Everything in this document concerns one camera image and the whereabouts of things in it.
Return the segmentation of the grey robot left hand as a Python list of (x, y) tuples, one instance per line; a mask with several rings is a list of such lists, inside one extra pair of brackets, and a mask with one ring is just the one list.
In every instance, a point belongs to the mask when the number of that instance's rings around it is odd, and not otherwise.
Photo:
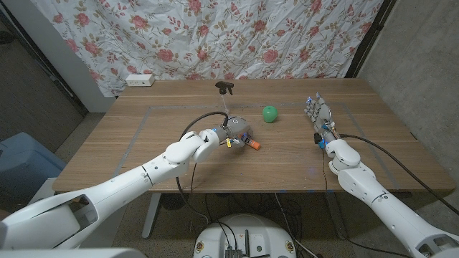
[(240, 116), (229, 118), (226, 126), (219, 125), (213, 129), (217, 134), (220, 143), (232, 147), (244, 147), (248, 138), (253, 136), (249, 123)]

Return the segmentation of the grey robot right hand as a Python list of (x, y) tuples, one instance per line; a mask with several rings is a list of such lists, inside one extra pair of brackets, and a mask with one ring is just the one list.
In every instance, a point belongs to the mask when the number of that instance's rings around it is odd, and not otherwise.
[(331, 109), (318, 92), (315, 99), (308, 97), (304, 112), (313, 123), (315, 130), (313, 137), (314, 143), (320, 149), (324, 149), (331, 141), (340, 138), (340, 135), (335, 129)]

